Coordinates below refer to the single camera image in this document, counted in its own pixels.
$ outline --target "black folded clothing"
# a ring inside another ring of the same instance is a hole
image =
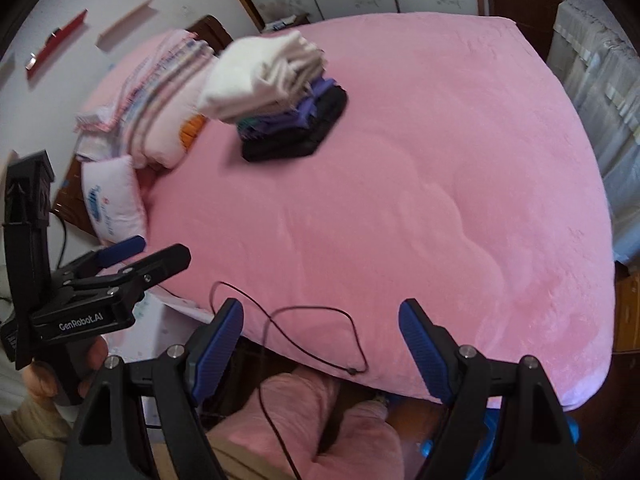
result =
[[[347,105],[347,92],[339,86],[329,88],[316,101],[316,117],[308,128],[286,128],[260,139],[242,142],[242,158],[249,162],[296,158],[314,153],[340,118]]]

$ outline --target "white folded cloth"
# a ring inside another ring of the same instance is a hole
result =
[[[276,38],[231,43],[220,56],[198,101],[199,113],[226,121],[294,107],[308,83],[324,71],[324,53],[298,30]]]

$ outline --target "blue plastic object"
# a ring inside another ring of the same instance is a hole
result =
[[[484,412],[484,425],[487,428],[487,434],[481,442],[480,449],[478,449],[474,455],[474,459],[471,462],[471,466],[469,466],[469,472],[467,473],[465,480],[482,480],[484,478],[486,468],[489,465],[491,450],[494,447],[499,416],[500,410],[488,408]],[[574,444],[576,444],[580,435],[578,424],[570,416],[567,416],[566,421],[569,424]],[[428,457],[431,449],[433,449],[433,440],[425,440],[422,444],[422,456],[425,458]]]
[[[398,322],[400,332],[429,393],[443,403],[449,404],[453,398],[453,392],[447,382],[449,377],[447,365],[425,332],[411,305],[406,301],[400,305]]]
[[[223,313],[223,309],[216,315],[224,315],[225,317],[195,365],[191,397],[197,406],[216,391],[226,364],[242,333],[244,325],[242,304],[238,300],[232,301],[226,315]]]
[[[132,236],[97,253],[98,265],[103,269],[111,267],[145,250],[146,242],[142,236]]]

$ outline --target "wooden drawer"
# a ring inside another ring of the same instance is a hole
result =
[[[640,352],[640,274],[616,283],[614,352]]]

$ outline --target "person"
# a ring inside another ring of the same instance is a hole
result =
[[[98,338],[86,356],[97,370],[107,356]],[[23,372],[28,398],[2,421],[36,474],[58,480],[70,426],[52,398],[57,394],[50,372],[31,364]],[[79,393],[89,389],[84,381]],[[334,408],[340,381],[299,366],[262,383],[262,398],[287,450],[304,480],[398,480],[404,478],[400,438],[386,423],[383,397],[356,404],[344,413],[335,443],[317,454],[320,437]],[[207,432],[207,439],[228,478],[238,480],[291,480],[294,475],[284,452],[260,409],[254,391],[237,413]],[[177,478],[165,444],[152,451],[161,480]]]

